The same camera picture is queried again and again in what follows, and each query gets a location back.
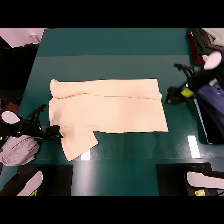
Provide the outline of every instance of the yellow tag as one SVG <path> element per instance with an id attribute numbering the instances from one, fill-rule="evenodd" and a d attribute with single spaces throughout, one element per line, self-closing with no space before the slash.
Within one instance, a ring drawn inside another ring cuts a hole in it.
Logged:
<path id="1" fill-rule="evenodd" d="M 204 190 L 195 191 L 195 195 L 196 196 L 205 196 L 205 191 Z"/>
<path id="2" fill-rule="evenodd" d="M 184 90 L 182 90 L 181 94 L 187 98 L 191 97 L 194 92 L 192 92 L 191 90 L 189 90 L 188 88 L 185 88 Z"/>
<path id="3" fill-rule="evenodd" d="M 37 190 L 35 190 L 30 196 L 37 196 Z"/>

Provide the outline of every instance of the red cloth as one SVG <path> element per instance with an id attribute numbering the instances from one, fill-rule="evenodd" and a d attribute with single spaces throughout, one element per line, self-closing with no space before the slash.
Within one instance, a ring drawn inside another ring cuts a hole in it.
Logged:
<path id="1" fill-rule="evenodd" d="M 188 39 L 189 39 L 189 42 L 190 42 L 191 53 L 192 53 L 194 64 L 195 65 L 204 65 L 205 62 L 204 62 L 202 56 L 197 54 L 197 50 L 196 50 L 196 47 L 194 45 L 193 35 L 191 34 L 191 32 L 188 32 L 187 36 L 188 36 Z"/>

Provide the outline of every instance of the unfolded shirt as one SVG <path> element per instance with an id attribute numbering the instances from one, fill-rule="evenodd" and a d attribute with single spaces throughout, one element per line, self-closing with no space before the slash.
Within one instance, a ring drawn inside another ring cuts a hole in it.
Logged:
<path id="1" fill-rule="evenodd" d="M 50 124 L 60 126 L 68 160 L 98 144 L 94 131 L 168 131 L 156 79 L 52 80 L 50 89 Z"/>

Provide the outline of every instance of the table surface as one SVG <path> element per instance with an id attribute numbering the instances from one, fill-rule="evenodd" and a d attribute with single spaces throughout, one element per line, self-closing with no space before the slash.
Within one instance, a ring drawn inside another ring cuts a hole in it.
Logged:
<path id="1" fill-rule="evenodd" d="M 27 116 L 51 99 L 51 79 L 157 78 L 168 133 L 106 134 L 95 132 L 99 144 L 90 160 L 68 162 L 60 141 L 43 143 L 35 164 L 74 165 L 72 195 L 158 195 L 155 164 L 205 162 L 224 171 L 222 145 L 208 145 L 193 102 L 164 104 L 167 88 L 185 81 L 174 63 L 189 64 L 185 28 L 52 29 L 46 30 L 23 96 L 19 114 Z M 49 124 L 48 110 L 41 122 Z M 194 159 L 188 136 L 197 139 L 201 159 Z M 4 167 L 0 187 L 16 170 Z"/>

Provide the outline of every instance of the teal tabletop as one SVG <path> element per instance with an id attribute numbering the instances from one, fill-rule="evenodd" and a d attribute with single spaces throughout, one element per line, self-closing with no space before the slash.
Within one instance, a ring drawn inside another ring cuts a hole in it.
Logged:
<path id="1" fill-rule="evenodd" d="M 80 156 L 68 162 L 60 141 L 44 142 L 32 163 L 73 164 L 72 195 L 158 195 L 158 163 L 209 161 L 214 170 L 224 171 L 223 146 L 206 144 L 193 102 L 165 104 L 167 88 L 185 81 L 174 63 L 190 63 L 185 28 L 46 30 L 20 106 L 21 116 L 48 104 L 51 79 L 156 78 L 169 132 L 95 132 L 99 144 L 85 161 Z M 41 122 L 49 124 L 48 109 L 41 114 Z M 4 167 L 0 188 L 15 172 L 16 167 Z"/>

